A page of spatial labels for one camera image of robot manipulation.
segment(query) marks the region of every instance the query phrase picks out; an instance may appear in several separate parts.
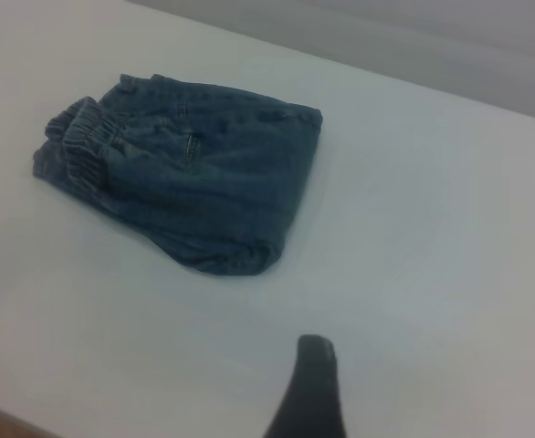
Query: white table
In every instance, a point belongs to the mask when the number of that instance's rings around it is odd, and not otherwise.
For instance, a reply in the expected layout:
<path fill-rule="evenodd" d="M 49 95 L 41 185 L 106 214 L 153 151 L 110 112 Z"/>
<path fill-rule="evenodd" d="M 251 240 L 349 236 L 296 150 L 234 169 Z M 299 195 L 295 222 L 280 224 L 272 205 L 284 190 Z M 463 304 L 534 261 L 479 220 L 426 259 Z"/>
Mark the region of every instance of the white table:
<path fill-rule="evenodd" d="M 199 275 L 33 178 L 47 121 L 120 73 L 322 110 L 275 268 Z M 535 436 L 535 119 L 121 0 L 0 0 L 0 410 L 261 436 L 312 332 L 352 437 Z"/>

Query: denim fabric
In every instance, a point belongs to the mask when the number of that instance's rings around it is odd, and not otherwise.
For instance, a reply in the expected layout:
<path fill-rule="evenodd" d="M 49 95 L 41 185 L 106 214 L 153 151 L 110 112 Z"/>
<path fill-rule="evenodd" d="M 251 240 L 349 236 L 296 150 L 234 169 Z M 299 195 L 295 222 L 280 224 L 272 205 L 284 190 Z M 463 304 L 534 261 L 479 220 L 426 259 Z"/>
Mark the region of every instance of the denim fabric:
<path fill-rule="evenodd" d="M 33 172 L 185 266 L 254 275 L 281 255 L 321 123 L 238 89 L 122 75 L 49 122 Z"/>

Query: elastic waistband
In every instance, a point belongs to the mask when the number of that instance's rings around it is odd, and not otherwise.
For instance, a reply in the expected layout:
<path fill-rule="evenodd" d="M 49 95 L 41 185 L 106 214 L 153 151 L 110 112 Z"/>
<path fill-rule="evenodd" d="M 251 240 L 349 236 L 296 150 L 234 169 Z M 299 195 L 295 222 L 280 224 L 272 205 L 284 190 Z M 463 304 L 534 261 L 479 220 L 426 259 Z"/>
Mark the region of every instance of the elastic waistband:
<path fill-rule="evenodd" d="M 119 129 L 114 116 L 86 97 L 51 120 L 46 135 L 50 141 L 62 144 L 71 182 L 96 193 L 107 183 L 107 168 L 100 153 Z"/>

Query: blue denim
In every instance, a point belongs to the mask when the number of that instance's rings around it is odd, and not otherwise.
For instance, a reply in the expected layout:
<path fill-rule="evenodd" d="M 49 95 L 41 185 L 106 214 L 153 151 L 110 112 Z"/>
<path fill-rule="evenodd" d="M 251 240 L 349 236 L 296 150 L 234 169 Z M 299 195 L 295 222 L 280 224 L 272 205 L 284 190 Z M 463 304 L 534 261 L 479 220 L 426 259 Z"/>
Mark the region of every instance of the blue denim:
<path fill-rule="evenodd" d="M 215 275 L 275 263 L 320 135 L 317 109 L 213 85 L 122 75 L 49 122 L 35 176 Z"/>

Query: stitching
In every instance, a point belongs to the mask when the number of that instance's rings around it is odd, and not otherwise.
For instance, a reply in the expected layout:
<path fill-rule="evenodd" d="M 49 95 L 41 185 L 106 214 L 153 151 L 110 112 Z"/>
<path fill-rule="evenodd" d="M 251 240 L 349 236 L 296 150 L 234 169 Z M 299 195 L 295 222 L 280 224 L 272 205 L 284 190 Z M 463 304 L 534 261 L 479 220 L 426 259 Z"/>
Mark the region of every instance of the stitching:
<path fill-rule="evenodd" d="M 183 161 L 184 167 L 190 167 L 192 165 L 199 144 L 200 141 L 196 135 L 190 134 L 188 136 L 188 142 L 186 144 L 186 156 L 184 157 Z"/>

